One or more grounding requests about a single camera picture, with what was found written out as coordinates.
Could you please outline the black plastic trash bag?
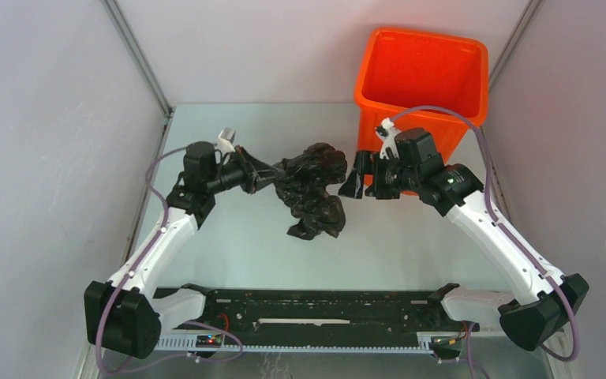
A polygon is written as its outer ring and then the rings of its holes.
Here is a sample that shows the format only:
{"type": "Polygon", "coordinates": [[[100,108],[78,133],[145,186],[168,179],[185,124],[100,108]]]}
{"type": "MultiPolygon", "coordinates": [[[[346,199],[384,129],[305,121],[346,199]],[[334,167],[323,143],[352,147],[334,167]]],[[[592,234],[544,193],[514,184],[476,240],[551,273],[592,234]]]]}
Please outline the black plastic trash bag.
{"type": "Polygon", "coordinates": [[[327,188],[346,180],[344,152],[319,142],[298,156],[281,159],[275,167],[282,171],[274,183],[275,193],[297,219],[287,234],[306,241],[323,233],[337,238],[346,226],[346,214],[340,197],[327,188]]]}

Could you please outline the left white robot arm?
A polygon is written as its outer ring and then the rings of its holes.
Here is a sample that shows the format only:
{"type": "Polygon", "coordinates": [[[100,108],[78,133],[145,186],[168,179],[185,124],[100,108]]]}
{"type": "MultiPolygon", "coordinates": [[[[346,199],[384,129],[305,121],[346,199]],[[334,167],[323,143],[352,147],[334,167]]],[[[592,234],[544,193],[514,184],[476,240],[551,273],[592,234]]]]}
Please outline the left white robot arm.
{"type": "Polygon", "coordinates": [[[197,290],[156,298],[159,277],[204,224],[218,194],[233,188],[254,194],[284,174],[229,142],[199,141],[183,151],[169,194],[152,190],[163,210],[146,240],[107,281],[93,281],[84,291],[88,342],[98,351],[146,358],[164,332],[188,321],[202,329],[214,325],[218,308],[197,290]]]}

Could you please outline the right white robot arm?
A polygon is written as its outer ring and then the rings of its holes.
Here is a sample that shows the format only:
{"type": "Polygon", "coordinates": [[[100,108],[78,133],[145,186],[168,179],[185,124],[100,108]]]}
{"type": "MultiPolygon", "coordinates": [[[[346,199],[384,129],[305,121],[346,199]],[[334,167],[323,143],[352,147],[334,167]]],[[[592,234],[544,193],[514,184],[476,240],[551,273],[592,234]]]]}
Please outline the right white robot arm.
{"type": "Polygon", "coordinates": [[[433,135],[422,128],[382,126],[378,152],[356,153],[339,195],[395,200],[414,192],[468,235],[507,281],[508,292],[474,291],[455,283],[440,288],[427,309],[430,325],[447,330],[457,321],[499,326],[511,342],[534,351],[571,324],[589,291],[579,274],[549,263],[488,201],[483,184],[462,164],[448,165],[433,135]]]}

